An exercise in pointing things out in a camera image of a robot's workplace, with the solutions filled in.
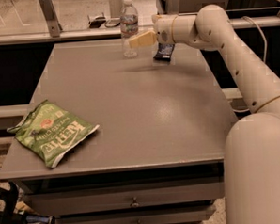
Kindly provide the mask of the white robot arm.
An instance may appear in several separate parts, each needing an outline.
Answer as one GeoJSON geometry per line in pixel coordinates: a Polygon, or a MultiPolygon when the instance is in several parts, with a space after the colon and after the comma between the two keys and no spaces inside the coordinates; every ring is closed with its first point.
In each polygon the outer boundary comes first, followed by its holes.
{"type": "Polygon", "coordinates": [[[251,114],[230,129],[225,145],[226,224],[280,224],[280,78],[235,33],[226,12],[156,15],[131,47],[185,43],[217,51],[251,114]]]}

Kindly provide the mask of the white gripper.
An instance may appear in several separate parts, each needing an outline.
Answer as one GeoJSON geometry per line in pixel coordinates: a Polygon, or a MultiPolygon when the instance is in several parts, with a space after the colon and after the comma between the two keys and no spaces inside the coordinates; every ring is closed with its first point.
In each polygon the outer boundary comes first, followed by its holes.
{"type": "Polygon", "coordinates": [[[174,20],[174,15],[153,15],[153,30],[147,30],[146,32],[130,37],[128,44],[132,48],[148,47],[156,41],[160,44],[174,44],[172,30],[174,20]]]}

